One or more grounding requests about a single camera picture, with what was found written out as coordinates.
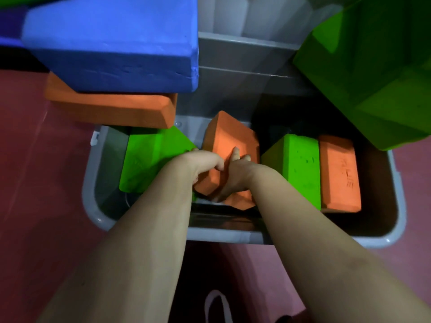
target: orange yoga block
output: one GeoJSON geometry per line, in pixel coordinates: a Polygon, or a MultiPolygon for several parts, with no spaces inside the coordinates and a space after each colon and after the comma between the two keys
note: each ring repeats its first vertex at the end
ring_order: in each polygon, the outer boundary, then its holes
{"type": "MultiPolygon", "coordinates": [[[[194,185],[197,192],[210,195],[226,183],[229,174],[229,160],[235,146],[240,149],[240,156],[249,154],[251,161],[259,163],[259,142],[255,132],[226,112],[220,111],[208,125],[202,149],[220,155],[225,161],[225,169],[223,172],[212,169],[202,173],[194,185]]],[[[236,192],[230,195],[224,203],[240,210],[246,210],[256,205],[250,190],[236,192]]]]}
{"type": "Polygon", "coordinates": [[[340,137],[319,137],[321,211],[359,212],[361,193],[353,143],[340,137]]]}
{"type": "Polygon", "coordinates": [[[167,129],[173,126],[177,94],[77,93],[50,72],[45,97],[77,121],[167,129]]]}

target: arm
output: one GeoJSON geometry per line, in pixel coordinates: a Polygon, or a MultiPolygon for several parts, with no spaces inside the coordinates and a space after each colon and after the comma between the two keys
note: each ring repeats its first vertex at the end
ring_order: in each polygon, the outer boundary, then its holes
{"type": "Polygon", "coordinates": [[[59,288],[38,322],[167,322],[181,269],[192,183],[223,169],[196,151],[160,170],[148,190],[59,288]]]}
{"type": "Polygon", "coordinates": [[[316,322],[425,322],[431,312],[370,252],[275,170],[234,151],[219,199],[250,189],[278,254],[316,322]]]}

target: green yoga block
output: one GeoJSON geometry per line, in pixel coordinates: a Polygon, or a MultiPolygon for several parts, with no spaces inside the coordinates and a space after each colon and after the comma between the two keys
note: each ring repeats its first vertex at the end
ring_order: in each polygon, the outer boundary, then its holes
{"type": "Polygon", "coordinates": [[[33,4],[50,0],[0,0],[0,8],[13,7],[20,4],[33,4]]]}
{"type": "MultiPolygon", "coordinates": [[[[407,34],[411,36],[407,52],[410,54],[409,65],[403,65],[400,57],[405,59],[404,51],[401,55],[399,50],[388,54],[400,43],[397,37],[400,25],[392,34],[379,35],[379,21],[375,18],[366,21],[362,17],[364,4],[368,9],[365,13],[370,12],[371,5],[377,7],[379,4],[380,11],[388,14],[382,10],[385,3],[381,0],[378,3],[360,0],[352,4],[310,33],[295,56],[294,64],[372,144],[378,149],[389,150],[428,136],[424,126],[417,125],[420,121],[408,118],[407,113],[419,109],[423,123],[429,122],[425,119],[429,106],[421,106],[421,102],[428,99],[423,88],[428,81],[415,78],[415,75],[424,74],[424,70],[431,67],[428,64],[431,44],[429,37],[423,36],[425,33],[429,36],[430,31],[419,28],[416,19],[412,21],[411,33],[407,34]],[[367,40],[367,30],[374,47],[367,40]]],[[[386,24],[381,27],[383,31],[388,30],[386,24]]]]}
{"type": "Polygon", "coordinates": [[[132,128],[120,190],[144,192],[166,163],[194,148],[196,146],[175,126],[169,129],[132,128]]]}
{"type": "Polygon", "coordinates": [[[320,210],[318,140],[287,134],[261,156],[261,163],[280,173],[320,210]]]}

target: person's left hand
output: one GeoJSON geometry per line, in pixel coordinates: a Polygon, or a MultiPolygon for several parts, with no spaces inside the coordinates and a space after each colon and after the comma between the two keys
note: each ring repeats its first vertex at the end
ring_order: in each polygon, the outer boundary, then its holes
{"type": "Polygon", "coordinates": [[[182,162],[191,169],[193,184],[197,182],[199,174],[207,172],[213,168],[219,171],[224,170],[224,160],[216,153],[198,150],[194,148],[190,152],[186,152],[177,156],[174,161],[182,162]]]}

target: blue yoga block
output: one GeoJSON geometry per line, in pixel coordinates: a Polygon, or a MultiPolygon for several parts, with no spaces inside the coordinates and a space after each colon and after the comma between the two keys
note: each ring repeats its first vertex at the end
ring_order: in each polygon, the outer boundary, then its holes
{"type": "Polygon", "coordinates": [[[30,9],[21,41],[77,92],[193,92],[197,0],[59,0],[30,9]]]}

